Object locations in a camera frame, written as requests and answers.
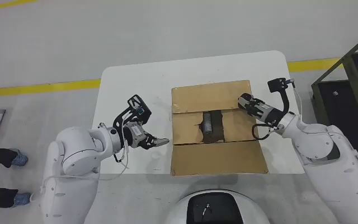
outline white cable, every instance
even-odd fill
[[[301,100],[300,95],[297,93],[296,88],[293,88],[293,90],[296,93],[296,95],[297,95],[297,97],[298,97],[298,99],[300,101],[300,115],[299,116],[300,116],[301,125],[304,126],[304,123],[302,122],[302,113],[303,113],[302,112],[302,100]],[[344,134],[341,134],[339,132],[306,132],[303,129],[301,131],[303,133],[305,133],[305,134],[338,134],[338,135],[342,136],[348,142],[348,144],[350,145],[351,149],[354,150],[354,148],[353,148],[352,144],[350,143],[350,141],[348,140],[348,138]]]
[[[129,112],[127,112],[126,114],[125,114],[125,116],[124,116],[124,118],[123,118],[123,120],[122,120],[122,126],[121,126],[121,130],[122,130],[122,138],[123,138],[123,141],[124,141],[124,153],[126,154],[126,157],[127,157],[127,159],[126,159],[126,164],[125,164],[125,166],[124,166],[124,168],[123,168],[123,170],[122,170],[122,172],[121,173],[119,173],[117,176],[115,176],[114,178],[109,178],[109,179],[100,179],[100,178],[89,178],[89,177],[86,177],[86,176],[72,176],[72,175],[63,175],[63,176],[56,176],[56,175],[54,175],[54,176],[49,176],[49,177],[47,177],[44,181],[43,181],[43,184],[42,184],[42,186],[41,186],[41,188],[40,189],[44,189],[44,188],[46,188],[46,182],[49,180],[49,179],[51,179],[51,178],[76,178],[76,179],[82,179],[82,180],[93,180],[93,181],[109,181],[109,180],[114,180],[114,179],[116,179],[116,178],[118,178],[118,177],[120,177],[123,173],[124,173],[124,171],[127,169],[127,166],[128,166],[128,161],[129,161],[129,158],[128,158],[128,142],[127,142],[127,140],[124,138],[124,132],[123,132],[123,126],[124,126],[124,120],[128,117],[130,115],[130,113]]]
[[[304,126],[304,124],[303,124],[303,105],[302,105],[302,100],[301,100],[301,97],[300,97],[300,95],[298,94],[298,92],[297,92],[297,90],[296,90],[296,88],[294,87],[293,88],[293,91],[295,92],[295,94],[297,95],[297,97],[298,97],[298,99],[299,99],[299,101],[300,101],[300,111],[299,111],[299,113],[300,113],[300,122],[301,122],[301,125],[302,126]]]

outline metal frame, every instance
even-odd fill
[[[358,70],[354,64],[352,55],[358,50],[358,44],[355,45],[347,54],[345,54],[340,60],[338,60],[330,69],[328,69],[322,76],[320,76],[312,85],[313,97],[314,97],[314,113],[317,118],[317,122],[324,125],[331,125],[328,120],[328,115],[324,107],[322,100],[321,92],[319,91],[318,84],[320,82],[332,82],[332,81],[322,81],[326,78],[332,71],[334,71],[338,66],[343,64],[343,67],[346,71],[349,83],[353,89],[353,93],[358,102]]]

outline cardboard box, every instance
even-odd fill
[[[268,173],[251,133],[256,120],[238,109],[237,99],[245,92],[251,93],[247,80],[172,89],[173,176]],[[204,127],[208,112],[212,132]]]

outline person's foot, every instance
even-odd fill
[[[27,156],[23,155],[20,150],[18,149],[14,149],[14,151],[17,151],[17,156],[16,158],[13,159],[13,161],[11,162],[11,165],[14,165],[14,166],[24,166],[29,158],[27,158]]]
[[[22,194],[16,194],[15,198],[13,199],[13,207],[16,206],[24,206],[25,204],[29,204],[30,202],[30,193],[22,193]]]

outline person's leg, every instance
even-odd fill
[[[18,190],[0,188],[0,208],[11,208],[15,204]]]
[[[0,164],[6,168],[10,168],[11,165],[24,166],[29,159],[23,155],[20,150],[0,148]]]
[[[29,159],[20,150],[0,148],[0,164],[6,168],[11,165],[24,166]],[[17,189],[0,188],[0,208],[23,206],[30,202],[30,193],[18,193]]]
[[[16,189],[0,188],[0,208],[24,206],[30,202],[30,193],[18,193]]]

